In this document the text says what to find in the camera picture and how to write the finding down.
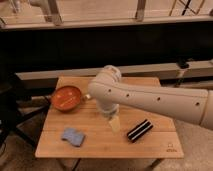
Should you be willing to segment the translucent yellowish gripper finger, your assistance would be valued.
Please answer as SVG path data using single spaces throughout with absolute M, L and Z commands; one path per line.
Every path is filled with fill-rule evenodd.
M 120 131 L 120 119 L 118 115 L 113 116 L 109 120 L 109 125 L 113 132 L 119 132 Z

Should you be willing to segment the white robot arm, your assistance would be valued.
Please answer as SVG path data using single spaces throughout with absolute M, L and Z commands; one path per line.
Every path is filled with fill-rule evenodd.
M 105 117 L 112 118 L 126 105 L 213 130 L 213 90 L 140 86 L 121 79 L 120 70 L 107 65 L 88 84 Z

